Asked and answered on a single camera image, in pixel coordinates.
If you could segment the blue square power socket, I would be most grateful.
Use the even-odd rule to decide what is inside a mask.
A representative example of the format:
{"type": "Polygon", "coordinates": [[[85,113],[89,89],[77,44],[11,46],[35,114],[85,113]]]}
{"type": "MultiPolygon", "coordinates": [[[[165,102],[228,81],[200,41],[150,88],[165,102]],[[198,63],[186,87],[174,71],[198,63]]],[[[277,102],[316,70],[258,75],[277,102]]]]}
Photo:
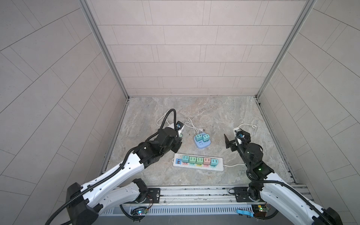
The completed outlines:
{"type": "Polygon", "coordinates": [[[194,142],[195,142],[197,148],[199,148],[199,149],[204,149],[204,148],[208,147],[209,145],[211,145],[211,139],[209,141],[207,141],[207,142],[204,142],[203,140],[201,140],[199,142],[196,142],[195,137],[194,137],[194,142]]]}

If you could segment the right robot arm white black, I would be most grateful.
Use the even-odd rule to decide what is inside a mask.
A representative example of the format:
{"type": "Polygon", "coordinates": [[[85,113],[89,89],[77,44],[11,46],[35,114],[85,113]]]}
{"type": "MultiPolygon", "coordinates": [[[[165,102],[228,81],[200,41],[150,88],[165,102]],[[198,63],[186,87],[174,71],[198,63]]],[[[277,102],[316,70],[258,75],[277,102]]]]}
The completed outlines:
{"type": "Polygon", "coordinates": [[[234,140],[225,139],[226,148],[238,152],[250,179],[248,195],[252,201],[263,200],[295,225],[341,225],[340,215],[332,208],[310,201],[288,185],[263,162],[262,146],[252,143],[250,133],[235,128],[234,140]]]}

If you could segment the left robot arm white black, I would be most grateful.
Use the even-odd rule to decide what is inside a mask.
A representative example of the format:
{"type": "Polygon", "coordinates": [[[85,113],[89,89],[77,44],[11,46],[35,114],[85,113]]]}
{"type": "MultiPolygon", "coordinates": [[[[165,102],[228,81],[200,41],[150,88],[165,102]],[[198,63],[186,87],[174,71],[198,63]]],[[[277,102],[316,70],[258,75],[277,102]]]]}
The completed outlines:
{"type": "Polygon", "coordinates": [[[67,225],[91,225],[101,213],[115,205],[143,201],[148,188],[142,179],[135,179],[124,187],[120,185],[158,162],[167,152],[178,152],[182,145],[180,133],[183,124],[174,121],[172,127],[165,127],[170,113],[176,114],[176,110],[170,109],[157,132],[130,149],[120,164],[88,183],[74,183],[68,187],[66,202],[49,217],[46,224],[51,224],[66,210],[70,218],[67,225]]]}

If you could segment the pink plug adapter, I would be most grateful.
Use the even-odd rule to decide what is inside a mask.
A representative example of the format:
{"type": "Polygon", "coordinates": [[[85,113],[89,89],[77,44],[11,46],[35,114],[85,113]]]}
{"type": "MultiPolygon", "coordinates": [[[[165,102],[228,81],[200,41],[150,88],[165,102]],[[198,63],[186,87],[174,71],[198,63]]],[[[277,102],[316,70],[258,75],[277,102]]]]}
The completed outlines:
{"type": "Polygon", "coordinates": [[[204,164],[205,167],[209,167],[210,164],[211,164],[211,158],[209,158],[209,157],[204,157],[204,158],[203,158],[203,164],[204,164]]]}

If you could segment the teal plug adapter small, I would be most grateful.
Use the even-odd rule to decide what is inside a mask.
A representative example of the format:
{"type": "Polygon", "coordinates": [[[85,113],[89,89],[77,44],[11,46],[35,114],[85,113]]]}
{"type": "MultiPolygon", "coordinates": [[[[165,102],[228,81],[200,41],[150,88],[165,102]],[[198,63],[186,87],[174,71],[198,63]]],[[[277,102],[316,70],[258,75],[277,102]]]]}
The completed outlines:
{"type": "Polygon", "coordinates": [[[218,160],[215,158],[212,158],[210,165],[211,165],[211,167],[216,167],[218,165],[218,160]]]}

